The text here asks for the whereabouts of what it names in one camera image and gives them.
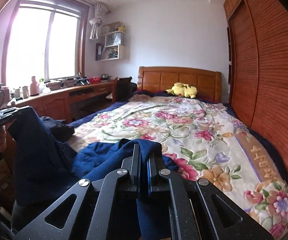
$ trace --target pink bottle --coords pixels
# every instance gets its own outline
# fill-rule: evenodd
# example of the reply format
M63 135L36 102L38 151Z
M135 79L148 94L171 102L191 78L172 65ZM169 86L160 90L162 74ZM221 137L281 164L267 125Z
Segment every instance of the pink bottle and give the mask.
M31 85L29 88L31 96L36 96L39 94L39 84L37 83L35 76L31 77Z

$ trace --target wooden chair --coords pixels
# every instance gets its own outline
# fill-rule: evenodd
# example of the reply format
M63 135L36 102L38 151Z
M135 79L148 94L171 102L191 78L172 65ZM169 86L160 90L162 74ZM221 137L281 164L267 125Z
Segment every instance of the wooden chair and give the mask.
M112 89L112 103L125 100L130 93L130 82L132 77L115 78Z

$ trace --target curtain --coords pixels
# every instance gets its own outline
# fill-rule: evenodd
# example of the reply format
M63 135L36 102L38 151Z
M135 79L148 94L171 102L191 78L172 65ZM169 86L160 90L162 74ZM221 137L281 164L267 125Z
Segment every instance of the curtain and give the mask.
M108 9L102 3L97 3L95 8L95 18L90 20L89 23L93 26L92 32L90 34L91 40L98 39L98 27L103 24L103 16L108 13Z

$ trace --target window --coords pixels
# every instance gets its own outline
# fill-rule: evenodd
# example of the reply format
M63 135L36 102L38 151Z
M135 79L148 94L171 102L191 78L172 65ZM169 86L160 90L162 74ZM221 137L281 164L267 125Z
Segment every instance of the window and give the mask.
M32 76L49 81L83 73L79 52L88 9L68 0L20 0L6 52L6 85L29 85Z

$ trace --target window pane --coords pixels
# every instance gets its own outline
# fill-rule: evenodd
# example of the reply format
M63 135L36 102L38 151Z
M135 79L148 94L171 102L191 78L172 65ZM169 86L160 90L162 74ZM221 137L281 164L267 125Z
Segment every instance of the window pane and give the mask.
M50 79L75 76L77 23L75 17L55 14L49 40Z
M31 77L44 78L45 44L51 12L20 8L10 34L6 84L12 88L30 85Z

